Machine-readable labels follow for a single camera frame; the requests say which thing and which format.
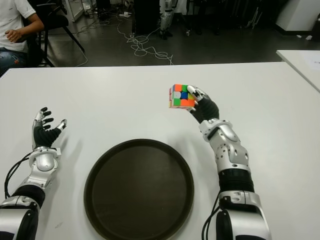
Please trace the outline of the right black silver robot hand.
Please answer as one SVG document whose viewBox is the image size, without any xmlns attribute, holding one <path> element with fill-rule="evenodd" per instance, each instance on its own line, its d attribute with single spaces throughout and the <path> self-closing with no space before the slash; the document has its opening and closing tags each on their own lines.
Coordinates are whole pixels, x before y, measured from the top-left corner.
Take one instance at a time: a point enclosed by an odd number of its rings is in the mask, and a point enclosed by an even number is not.
<svg viewBox="0 0 320 240">
<path fill-rule="evenodd" d="M 219 108 L 207 93 L 193 85 L 187 86 L 187 91 L 195 99 L 194 107 L 190 107 L 187 111 L 201 124 L 204 120 L 219 119 Z"/>
</svg>

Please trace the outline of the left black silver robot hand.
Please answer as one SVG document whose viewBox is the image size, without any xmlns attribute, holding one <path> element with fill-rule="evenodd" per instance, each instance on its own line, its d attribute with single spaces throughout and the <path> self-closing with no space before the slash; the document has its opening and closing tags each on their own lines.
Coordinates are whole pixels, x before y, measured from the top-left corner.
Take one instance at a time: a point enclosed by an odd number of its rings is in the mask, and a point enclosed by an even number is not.
<svg viewBox="0 0 320 240">
<path fill-rule="evenodd" d="M 63 119 L 56 127 L 51 128 L 50 123 L 54 121 L 51 114 L 52 112 L 47 107 L 43 107 L 37 112 L 31 131 L 33 150 L 40 147 L 51 148 L 62 131 L 67 127 L 67 120 Z"/>
</svg>

